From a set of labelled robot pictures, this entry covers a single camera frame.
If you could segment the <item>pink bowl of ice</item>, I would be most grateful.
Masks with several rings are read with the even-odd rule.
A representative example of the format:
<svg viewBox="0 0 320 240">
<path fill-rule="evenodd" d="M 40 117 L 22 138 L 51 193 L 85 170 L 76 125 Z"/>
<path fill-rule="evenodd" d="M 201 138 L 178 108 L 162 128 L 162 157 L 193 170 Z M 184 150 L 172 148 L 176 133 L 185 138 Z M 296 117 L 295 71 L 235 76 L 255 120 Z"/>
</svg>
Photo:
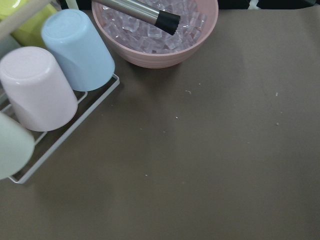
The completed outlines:
<svg viewBox="0 0 320 240">
<path fill-rule="evenodd" d="M 103 6 L 100 3 L 93 1 L 91 3 L 91 10 L 94 21 L 99 29 L 99 32 L 101 33 L 102 39 L 104 40 L 109 50 L 117 53 L 121 58 L 136 66 L 149 69 L 163 69 L 177 65 L 190 58 L 213 32 L 219 14 L 218 1 L 197 0 L 196 4 L 199 12 L 207 16 L 206 23 L 201 30 L 201 34 L 197 39 L 197 42 L 191 47 L 186 48 L 182 51 L 166 54 L 139 52 L 116 42 L 104 30 L 106 21 L 103 20 L 102 17 Z"/>
</svg>

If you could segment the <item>pink plastic cup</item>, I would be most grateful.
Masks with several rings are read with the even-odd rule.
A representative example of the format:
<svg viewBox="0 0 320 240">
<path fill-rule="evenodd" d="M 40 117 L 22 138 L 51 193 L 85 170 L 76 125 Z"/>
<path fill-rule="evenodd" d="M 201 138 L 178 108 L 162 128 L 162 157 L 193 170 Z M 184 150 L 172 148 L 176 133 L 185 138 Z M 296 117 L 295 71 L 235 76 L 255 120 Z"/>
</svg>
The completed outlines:
<svg viewBox="0 0 320 240">
<path fill-rule="evenodd" d="M 66 125 L 78 100 L 55 57 L 36 46 L 17 48 L 0 60 L 0 82 L 18 121 L 48 132 Z"/>
</svg>

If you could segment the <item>blue plastic cup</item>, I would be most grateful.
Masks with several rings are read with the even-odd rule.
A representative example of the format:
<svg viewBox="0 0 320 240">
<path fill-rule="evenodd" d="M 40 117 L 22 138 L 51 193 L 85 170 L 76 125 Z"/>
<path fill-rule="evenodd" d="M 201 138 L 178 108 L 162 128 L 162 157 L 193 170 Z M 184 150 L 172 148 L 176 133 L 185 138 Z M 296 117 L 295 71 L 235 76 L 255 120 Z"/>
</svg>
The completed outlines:
<svg viewBox="0 0 320 240">
<path fill-rule="evenodd" d="M 73 90 L 93 91 L 112 78 L 114 59 L 84 12 L 64 9 L 54 13 L 42 25 L 41 37 Z"/>
</svg>

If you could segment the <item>white plastic cup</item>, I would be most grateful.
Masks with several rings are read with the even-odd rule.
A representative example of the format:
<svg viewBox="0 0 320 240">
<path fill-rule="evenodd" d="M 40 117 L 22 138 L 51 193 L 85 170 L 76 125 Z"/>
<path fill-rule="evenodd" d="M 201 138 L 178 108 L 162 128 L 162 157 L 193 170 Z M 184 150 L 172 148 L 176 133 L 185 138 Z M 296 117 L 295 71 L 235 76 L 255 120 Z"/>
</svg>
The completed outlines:
<svg viewBox="0 0 320 240">
<path fill-rule="evenodd" d="M 0 179 L 21 170 L 33 155 L 33 135 L 4 113 L 0 114 Z"/>
</svg>

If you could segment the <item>yellow plastic cup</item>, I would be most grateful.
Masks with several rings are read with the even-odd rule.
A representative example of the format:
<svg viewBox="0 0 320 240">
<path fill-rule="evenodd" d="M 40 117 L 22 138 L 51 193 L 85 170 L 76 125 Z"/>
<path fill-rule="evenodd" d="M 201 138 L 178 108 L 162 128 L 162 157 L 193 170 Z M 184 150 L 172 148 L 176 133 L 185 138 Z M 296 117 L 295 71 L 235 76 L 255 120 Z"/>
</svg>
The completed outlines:
<svg viewBox="0 0 320 240">
<path fill-rule="evenodd" d="M 0 1 L 0 20 L 3 21 L 8 16 L 12 15 L 19 8 L 29 3 L 29 0 L 1 0 Z M 44 8 L 24 21 L 10 35 L 21 46 L 36 46 L 45 48 L 45 44 L 41 37 L 41 29 L 45 20 L 52 14 L 56 13 L 56 8 L 48 3 Z"/>
</svg>

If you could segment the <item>grey plastic cup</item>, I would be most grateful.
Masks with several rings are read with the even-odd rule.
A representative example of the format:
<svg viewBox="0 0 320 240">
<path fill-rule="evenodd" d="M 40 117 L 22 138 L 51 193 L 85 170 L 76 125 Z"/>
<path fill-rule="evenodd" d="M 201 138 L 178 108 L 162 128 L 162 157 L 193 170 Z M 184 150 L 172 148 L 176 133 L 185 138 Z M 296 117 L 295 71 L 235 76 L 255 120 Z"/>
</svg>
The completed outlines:
<svg viewBox="0 0 320 240">
<path fill-rule="evenodd" d="M 11 35 L 7 35 L 0 41 L 0 58 L 21 47 L 22 46 Z"/>
</svg>

